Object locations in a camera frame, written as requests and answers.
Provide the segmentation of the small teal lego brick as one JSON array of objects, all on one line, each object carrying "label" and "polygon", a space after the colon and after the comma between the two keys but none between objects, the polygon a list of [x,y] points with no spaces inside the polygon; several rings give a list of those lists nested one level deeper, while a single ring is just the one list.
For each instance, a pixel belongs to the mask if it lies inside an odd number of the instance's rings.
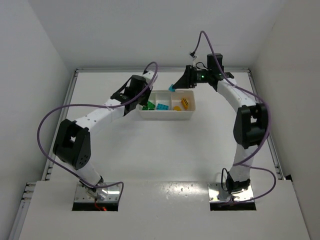
[{"label": "small teal lego brick", "polygon": [[176,90],[174,89],[174,85],[172,84],[172,85],[170,85],[170,87],[168,88],[168,90],[170,91],[170,92],[175,92]]}]

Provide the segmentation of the bee lego stack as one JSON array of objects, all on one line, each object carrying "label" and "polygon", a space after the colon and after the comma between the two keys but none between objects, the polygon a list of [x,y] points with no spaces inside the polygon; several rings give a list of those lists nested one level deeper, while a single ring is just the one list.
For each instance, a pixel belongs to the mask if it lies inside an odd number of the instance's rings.
[{"label": "bee lego stack", "polygon": [[185,110],[189,109],[189,102],[188,102],[188,100],[186,98],[182,98],[180,102],[181,102],[181,105],[183,106],[183,108]]}]

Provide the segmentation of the yellow curved lego brick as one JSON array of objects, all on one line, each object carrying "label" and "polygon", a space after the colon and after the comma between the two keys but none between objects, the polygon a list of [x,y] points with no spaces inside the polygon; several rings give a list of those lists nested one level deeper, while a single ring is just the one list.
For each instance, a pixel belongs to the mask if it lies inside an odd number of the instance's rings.
[{"label": "yellow curved lego brick", "polygon": [[174,110],[174,111],[182,111],[182,109],[181,109],[179,106],[174,106],[174,107],[173,107],[173,110]]}]

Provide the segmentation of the green lego plate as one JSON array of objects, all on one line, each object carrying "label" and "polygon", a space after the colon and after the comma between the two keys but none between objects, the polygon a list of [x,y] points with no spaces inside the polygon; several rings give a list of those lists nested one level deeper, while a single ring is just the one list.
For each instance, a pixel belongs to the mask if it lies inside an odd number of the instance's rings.
[{"label": "green lego plate", "polygon": [[155,110],[156,109],[156,105],[154,103],[152,103],[151,101],[147,102],[147,109],[149,111]]}]

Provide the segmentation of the light blue long lego brick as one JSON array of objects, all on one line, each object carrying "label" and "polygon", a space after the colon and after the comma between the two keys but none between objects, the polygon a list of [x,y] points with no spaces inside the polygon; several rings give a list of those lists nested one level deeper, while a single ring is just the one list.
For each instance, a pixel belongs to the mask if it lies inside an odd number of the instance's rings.
[{"label": "light blue long lego brick", "polygon": [[156,110],[157,111],[169,111],[170,107],[168,105],[166,105],[166,104],[158,103],[156,105]]}]

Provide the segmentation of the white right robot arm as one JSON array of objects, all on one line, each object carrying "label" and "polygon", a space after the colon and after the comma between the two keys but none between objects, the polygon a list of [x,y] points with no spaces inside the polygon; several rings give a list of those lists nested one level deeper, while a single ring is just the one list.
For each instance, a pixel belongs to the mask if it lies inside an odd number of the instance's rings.
[{"label": "white right robot arm", "polygon": [[250,91],[238,86],[235,77],[224,71],[222,60],[223,56],[215,53],[207,55],[206,68],[187,65],[172,88],[191,89],[197,84],[209,84],[235,111],[233,137],[237,143],[236,152],[224,183],[224,190],[231,194],[248,189],[254,156],[264,144],[270,125],[267,106],[251,98]]}]

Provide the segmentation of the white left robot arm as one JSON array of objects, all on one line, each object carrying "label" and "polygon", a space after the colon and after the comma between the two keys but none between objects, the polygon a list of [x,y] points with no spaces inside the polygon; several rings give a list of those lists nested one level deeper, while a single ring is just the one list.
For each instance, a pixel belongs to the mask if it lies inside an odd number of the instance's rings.
[{"label": "white left robot arm", "polygon": [[157,77],[153,71],[132,75],[102,108],[75,120],[65,119],[60,123],[53,153],[74,170],[79,181],[92,194],[95,195],[102,188],[104,179],[90,162],[91,137],[106,125],[135,110],[138,105],[147,105]]}]

